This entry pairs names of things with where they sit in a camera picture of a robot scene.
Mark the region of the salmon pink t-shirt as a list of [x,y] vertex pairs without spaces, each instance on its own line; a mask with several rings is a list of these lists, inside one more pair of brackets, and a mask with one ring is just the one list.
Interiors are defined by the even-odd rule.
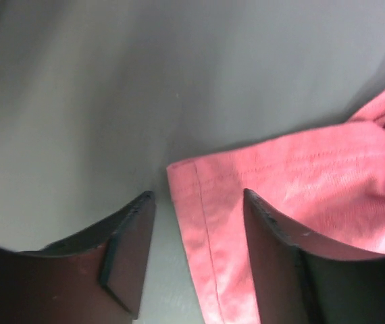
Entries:
[[170,193],[206,323],[257,323],[244,189],[330,238],[385,254],[385,91],[348,121],[171,164]]

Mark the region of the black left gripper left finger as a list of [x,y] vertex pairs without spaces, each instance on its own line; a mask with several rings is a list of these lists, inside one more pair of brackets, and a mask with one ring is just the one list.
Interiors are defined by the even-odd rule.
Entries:
[[146,191],[41,250],[0,247],[0,321],[134,321],[155,219]]

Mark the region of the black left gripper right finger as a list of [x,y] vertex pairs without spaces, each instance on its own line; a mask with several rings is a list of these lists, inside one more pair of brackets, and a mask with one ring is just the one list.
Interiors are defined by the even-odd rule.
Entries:
[[261,323],[385,323],[385,254],[344,244],[244,191]]

